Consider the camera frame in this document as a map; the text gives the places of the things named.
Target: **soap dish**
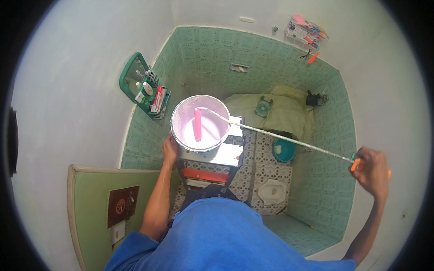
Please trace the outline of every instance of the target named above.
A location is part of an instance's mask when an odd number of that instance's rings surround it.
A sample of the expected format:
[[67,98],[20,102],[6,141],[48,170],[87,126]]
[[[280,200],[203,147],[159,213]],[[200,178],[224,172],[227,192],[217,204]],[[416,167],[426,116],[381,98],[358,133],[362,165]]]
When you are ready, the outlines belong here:
[[231,63],[230,69],[237,72],[247,72],[249,70],[249,66],[241,65],[241,64],[234,64]]

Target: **yellow cloth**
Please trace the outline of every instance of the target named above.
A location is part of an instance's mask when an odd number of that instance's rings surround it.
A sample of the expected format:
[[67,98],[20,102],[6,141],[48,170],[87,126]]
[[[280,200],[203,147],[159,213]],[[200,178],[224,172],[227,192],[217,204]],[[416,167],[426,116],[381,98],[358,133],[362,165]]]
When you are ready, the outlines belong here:
[[[273,99],[267,118],[255,114],[259,98]],[[224,100],[231,116],[243,116],[245,124],[258,129],[278,130],[292,133],[298,140],[309,143],[313,134],[312,107],[306,106],[307,93],[278,85],[271,93],[234,94]]]

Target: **dark pants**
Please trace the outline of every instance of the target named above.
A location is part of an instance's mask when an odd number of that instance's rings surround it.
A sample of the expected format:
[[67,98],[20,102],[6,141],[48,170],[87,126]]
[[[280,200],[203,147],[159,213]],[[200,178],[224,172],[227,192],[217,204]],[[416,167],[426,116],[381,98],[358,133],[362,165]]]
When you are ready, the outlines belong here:
[[[240,201],[237,198],[237,196],[235,196],[232,193],[232,191],[229,190],[229,188],[212,183],[212,184],[208,185],[207,187],[203,188],[202,190],[192,190],[192,189],[188,190],[187,194],[185,195],[184,202],[182,203],[181,209],[179,211],[180,212],[184,211],[184,209],[187,208],[187,206],[192,204],[197,199],[206,199],[206,198],[212,198],[212,197],[227,198],[227,199]],[[252,205],[250,204],[250,202],[248,200],[244,201],[244,203],[247,204],[247,206],[249,206],[250,208],[252,207]],[[164,237],[166,237],[167,232],[172,227],[172,223],[173,223],[173,219],[170,219],[160,242],[164,239]]]

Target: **step ladder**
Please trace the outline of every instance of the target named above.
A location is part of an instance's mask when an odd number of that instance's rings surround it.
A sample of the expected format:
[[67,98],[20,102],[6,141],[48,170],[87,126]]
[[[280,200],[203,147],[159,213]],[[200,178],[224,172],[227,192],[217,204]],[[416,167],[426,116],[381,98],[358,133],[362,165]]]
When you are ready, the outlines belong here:
[[[244,124],[243,117],[229,117],[230,121]],[[179,146],[178,159],[175,166],[181,176],[182,182],[187,190],[191,187],[204,188],[212,183],[229,188],[235,174],[243,165],[243,150],[245,138],[241,127],[230,124],[229,135],[242,137],[243,145],[222,143],[214,150],[205,153],[196,153]],[[229,173],[216,173],[206,170],[187,168],[188,161],[204,164],[213,164],[229,167]]]

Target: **blue shirt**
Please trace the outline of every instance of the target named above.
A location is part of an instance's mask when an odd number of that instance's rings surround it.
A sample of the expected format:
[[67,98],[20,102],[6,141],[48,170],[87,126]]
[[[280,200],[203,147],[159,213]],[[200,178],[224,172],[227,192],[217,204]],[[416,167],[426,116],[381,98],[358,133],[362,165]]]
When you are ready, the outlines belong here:
[[355,262],[310,261],[262,224],[245,203],[199,199],[175,215],[161,243],[131,232],[109,270],[354,270]]

